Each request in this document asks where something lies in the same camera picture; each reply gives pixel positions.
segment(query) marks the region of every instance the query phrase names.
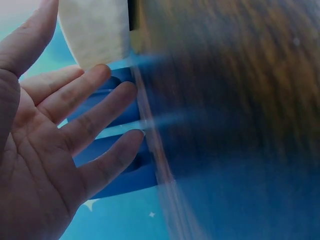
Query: brown blurred object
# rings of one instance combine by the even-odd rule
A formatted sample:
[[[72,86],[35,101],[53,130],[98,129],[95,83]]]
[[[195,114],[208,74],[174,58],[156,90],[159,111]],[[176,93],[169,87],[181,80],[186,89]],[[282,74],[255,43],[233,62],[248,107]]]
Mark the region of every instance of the brown blurred object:
[[[234,175],[233,184],[257,194],[255,204],[261,208],[251,218],[263,228],[253,229],[259,232],[253,237],[230,225],[225,239],[320,238],[320,216],[312,218],[310,209],[296,202],[303,198],[302,206],[309,203],[315,213],[320,209],[312,205],[319,183],[311,185],[320,163],[320,1],[136,4],[141,42],[132,70],[141,114],[153,126],[147,140],[172,239],[221,239],[217,225],[231,221],[233,212],[220,221],[213,204],[219,199],[227,210],[237,199],[228,197],[222,178],[214,198],[211,191],[217,188],[211,177],[226,165],[255,174],[248,184]],[[301,179],[309,176],[310,183],[303,185]],[[255,181],[260,184],[253,190]],[[280,211],[266,215],[276,209],[269,181],[288,191],[275,198],[290,216]],[[204,207],[197,209],[197,204]],[[240,221],[245,220],[246,211],[239,211]],[[275,225],[282,223],[273,222],[279,219],[299,226],[298,233],[290,227],[276,233]]]

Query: palm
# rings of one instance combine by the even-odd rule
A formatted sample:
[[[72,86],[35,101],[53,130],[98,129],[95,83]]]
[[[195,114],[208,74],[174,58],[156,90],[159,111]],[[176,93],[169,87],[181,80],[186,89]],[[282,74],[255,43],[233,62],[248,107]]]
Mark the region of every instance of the palm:
[[[19,223],[23,217],[31,226],[43,226],[36,238],[54,238],[65,230],[77,209],[68,197],[73,193],[62,190],[61,184],[73,183],[72,191],[81,199],[85,199],[84,186],[56,125],[35,107],[23,90],[20,102],[23,104],[17,112],[16,126],[9,134],[3,156],[5,164],[0,166],[1,172],[6,173],[1,176],[1,182],[6,182],[8,189],[8,197],[2,204],[14,222]],[[32,117],[23,121],[24,116]],[[45,163],[56,158],[63,159],[63,164],[57,166],[58,171]],[[59,225],[54,222],[56,220],[60,221]],[[22,221],[16,227],[24,229],[20,234],[27,236],[34,228],[25,225]]]

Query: teal surface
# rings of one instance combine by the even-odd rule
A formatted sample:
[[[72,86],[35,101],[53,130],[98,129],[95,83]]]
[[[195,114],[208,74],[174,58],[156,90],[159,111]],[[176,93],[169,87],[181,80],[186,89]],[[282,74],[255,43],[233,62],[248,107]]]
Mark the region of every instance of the teal surface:
[[[0,28],[0,40],[22,21]],[[59,26],[48,48],[38,61],[21,78],[57,70],[75,64],[61,35]],[[109,65],[111,69],[128,66],[126,60]],[[137,127],[137,123],[128,128]],[[112,133],[125,131],[124,126]],[[168,240],[164,216],[159,203],[157,187],[122,195],[90,200],[77,211],[61,240]]]

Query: hand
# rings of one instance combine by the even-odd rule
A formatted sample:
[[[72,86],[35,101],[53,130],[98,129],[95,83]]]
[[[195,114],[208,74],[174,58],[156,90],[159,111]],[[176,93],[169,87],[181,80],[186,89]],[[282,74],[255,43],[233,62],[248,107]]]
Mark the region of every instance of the hand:
[[[134,159],[140,130],[122,136],[105,154],[76,168],[73,156],[90,144],[135,99],[122,83],[105,100],[58,129],[110,77],[98,65],[42,74],[19,84],[52,38],[58,0],[42,6],[0,43],[0,239],[58,239],[78,207]]]

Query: wooden surface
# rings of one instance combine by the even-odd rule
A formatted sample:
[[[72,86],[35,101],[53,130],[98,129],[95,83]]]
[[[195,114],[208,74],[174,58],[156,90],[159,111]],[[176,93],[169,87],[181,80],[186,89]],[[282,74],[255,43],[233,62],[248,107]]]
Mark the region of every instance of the wooden surface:
[[[172,239],[320,239],[320,1],[138,10],[133,72]]]

